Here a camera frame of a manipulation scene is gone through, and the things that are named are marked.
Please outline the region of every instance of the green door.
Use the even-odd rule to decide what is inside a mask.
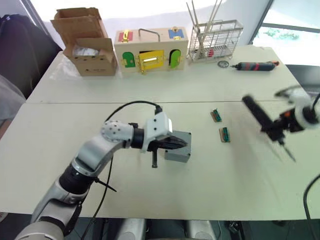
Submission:
[[[122,54],[122,58],[123,58],[123,64],[126,68],[134,68],[136,66],[135,57],[131,52],[129,51],[124,52]]]
[[[180,64],[181,51],[174,49],[170,52],[169,65],[170,68],[174,69]]]

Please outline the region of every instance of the blue panel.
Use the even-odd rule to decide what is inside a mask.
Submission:
[[[174,37],[180,37],[184,38],[184,33],[182,32],[182,29],[178,29],[178,31],[168,30],[169,31],[169,37],[173,39]]]

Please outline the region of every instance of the metal wire basket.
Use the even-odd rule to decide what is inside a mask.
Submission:
[[[198,26],[193,26],[188,53],[193,62],[231,58],[244,29],[237,20],[219,20]]]

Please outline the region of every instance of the open cardboard box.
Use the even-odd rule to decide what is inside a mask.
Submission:
[[[79,47],[95,49],[99,55],[73,55]],[[78,38],[66,46],[63,54],[75,65],[81,76],[113,76],[117,70],[117,60],[110,38]]]
[[[80,38],[107,38],[104,23],[95,7],[58,9],[51,23],[67,46]]]

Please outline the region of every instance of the gray cloth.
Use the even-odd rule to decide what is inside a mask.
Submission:
[[[25,101],[22,92],[0,75],[0,126],[5,120],[14,119]]]

